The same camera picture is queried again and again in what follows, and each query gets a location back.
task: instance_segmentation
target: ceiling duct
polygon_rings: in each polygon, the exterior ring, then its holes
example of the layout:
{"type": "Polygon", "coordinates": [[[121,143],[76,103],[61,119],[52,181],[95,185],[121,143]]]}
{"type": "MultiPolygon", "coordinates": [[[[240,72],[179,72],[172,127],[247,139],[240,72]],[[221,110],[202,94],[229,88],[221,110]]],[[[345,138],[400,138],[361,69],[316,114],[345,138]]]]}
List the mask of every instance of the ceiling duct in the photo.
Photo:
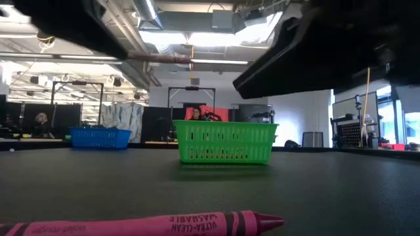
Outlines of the ceiling duct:
{"type": "Polygon", "coordinates": [[[153,26],[163,29],[162,23],[158,17],[158,8],[155,6],[153,0],[133,0],[134,9],[138,17],[140,17],[140,25],[148,22],[153,26]]]}

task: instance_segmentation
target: green basket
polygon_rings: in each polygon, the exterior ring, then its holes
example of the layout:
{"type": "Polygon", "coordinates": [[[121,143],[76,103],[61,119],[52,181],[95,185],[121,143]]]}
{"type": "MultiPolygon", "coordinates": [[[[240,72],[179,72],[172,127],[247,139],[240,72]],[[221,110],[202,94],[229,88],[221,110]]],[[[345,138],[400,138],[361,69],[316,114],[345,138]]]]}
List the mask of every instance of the green basket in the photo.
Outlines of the green basket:
{"type": "Polygon", "coordinates": [[[277,124],[173,121],[185,163],[267,163],[277,124]]]}

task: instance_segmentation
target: white wall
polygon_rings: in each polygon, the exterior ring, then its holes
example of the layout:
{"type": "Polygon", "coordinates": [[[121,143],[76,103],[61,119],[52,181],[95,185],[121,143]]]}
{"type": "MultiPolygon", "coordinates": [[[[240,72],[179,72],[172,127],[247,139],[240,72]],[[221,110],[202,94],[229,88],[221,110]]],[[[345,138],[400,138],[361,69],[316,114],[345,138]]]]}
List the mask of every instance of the white wall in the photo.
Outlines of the white wall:
{"type": "MultiPolygon", "coordinates": [[[[384,88],[389,85],[389,82],[380,79],[373,81],[369,84],[369,92],[375,92],[378,89],[384,88]]],[[[356,95],[366,94],[366,85],[362,85],[356,88],[349,89],[345,92],[341,92],[335,95],[335,102],[340,102],[349,98],[354,98],[356,95]]]]}
{"type": "Polygon", "coordinates": [[[279,124],[275,146],[284,146],[286,140],[302,143],[303,132],[323,132],[324,147],[330,146],[329,106],[331,90],[300,92],[268,98],[279,124]]]}
{"type": "MultiPolygon", "coordinates": [[[[213,96],[213,91],[208,90],[208,93],[213,96]]],[[[152,87],[149,93],[149,106],[167,107],[168,88],[166,87],[152,87]]],[[[213,106],[213,99],[210,98],[203,90],[199,91],[185,91],[179,90],[171,99],[169,106],[174,108],[181,108],[183,102],[197,102],[206,103],[208,106],[213,106]]],[[[230,89],[216,89],[216,107],[217,108],[232,108],[232,104],[268,104],[268,98],[257,99],[242,99],[236,90],[230,89]]]]}

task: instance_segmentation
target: crayon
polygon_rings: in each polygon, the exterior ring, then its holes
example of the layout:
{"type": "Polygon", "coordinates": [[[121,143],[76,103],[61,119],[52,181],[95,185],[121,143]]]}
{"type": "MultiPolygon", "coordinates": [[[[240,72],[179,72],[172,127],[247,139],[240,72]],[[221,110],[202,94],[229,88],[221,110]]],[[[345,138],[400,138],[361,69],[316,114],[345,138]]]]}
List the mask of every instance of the crayon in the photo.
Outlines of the crayon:
{"type": "Polygon", "coordinates": [[[132,220],[0,224],[4,236],[254,236],[283,225],[283,219],[240,212],[154,216],[132,220]]]}

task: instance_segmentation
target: crayon tip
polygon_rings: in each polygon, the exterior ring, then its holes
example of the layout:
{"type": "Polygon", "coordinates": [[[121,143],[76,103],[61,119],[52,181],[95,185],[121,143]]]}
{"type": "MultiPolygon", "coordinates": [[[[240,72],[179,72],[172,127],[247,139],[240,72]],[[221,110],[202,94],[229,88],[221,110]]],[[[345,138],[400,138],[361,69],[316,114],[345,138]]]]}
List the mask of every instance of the crayon tip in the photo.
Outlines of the crayon tip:
{"type": "Polygon", "coordinates": [[[274,229],[275,227],[282,226],[284,221],[282,218],[277,216],[269,216],[264,214],[259,214],[260,218],[260,232],[265,232],[271,229],[274,229]]]}

